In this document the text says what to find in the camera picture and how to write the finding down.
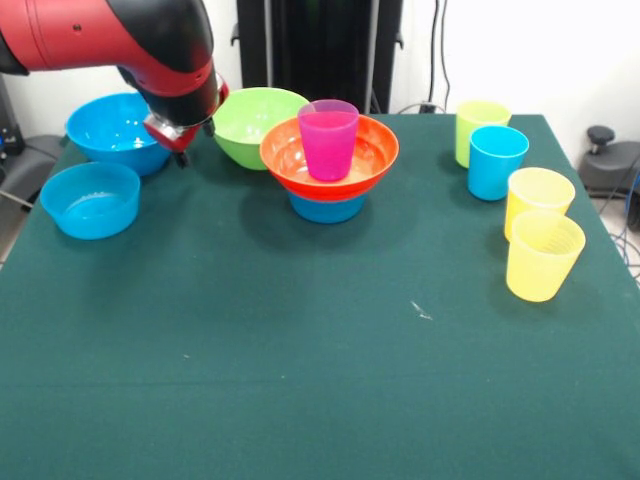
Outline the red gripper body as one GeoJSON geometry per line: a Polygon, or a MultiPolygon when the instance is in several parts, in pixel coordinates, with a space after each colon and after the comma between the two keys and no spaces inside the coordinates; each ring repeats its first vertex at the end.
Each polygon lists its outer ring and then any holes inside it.
{"type": "Polygon", "coordinates": [[[143,98],[150,109],[144,126],[167,150],[185,152],[202,129],[202,123],[212,120],[228,95],[229,87],[224,79],[209,79],[182,96],[162,97],[144,92],[143,98]]]}

